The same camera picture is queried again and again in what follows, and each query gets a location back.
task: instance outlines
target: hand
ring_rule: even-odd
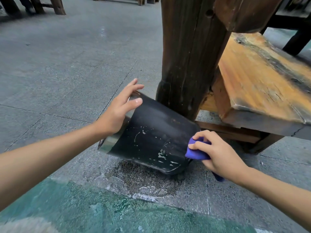
[[[134,91],[144,88],[144,85],[136,83],[137,78],[130,82],[120,94],[113,99],[106,112],[93,123],[97,131],[104,135],[117,133],[121,129],[125,114],[142,104],[142,98],[127,101]]]
[[[189,148],[207,153],[211,159],[203,160],[203,164],[212,172],[238,184],[241,177],[247,172],[248,166],[234,149],[214,131],[197,132],[192,138],[197,140],[199,137],[204,137],[204,141],[210,141],[212,144],[196,141],[194,144],[190,144]]]

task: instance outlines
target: dark pants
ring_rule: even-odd
[[[32,4],[29,0],[20,0],[20,2],[26,9],[32,8]]]

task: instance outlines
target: green painted floor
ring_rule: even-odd
[[[232,221],[50,178],[0,212],[0,232],[20,231],[256,232]]]

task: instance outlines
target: shoe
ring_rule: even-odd
[[[29,15],[35,15],[36,14],[36,11],[33,7],[26,8],[25,10],[26,10],[26,13]]]

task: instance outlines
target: black bucket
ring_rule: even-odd
[[[200,128],[194,122],[140,92],[142,105],[130,111],[121,130],[98,144],[99,151],[174,175],[192,161],[185,157],[189,139]]]

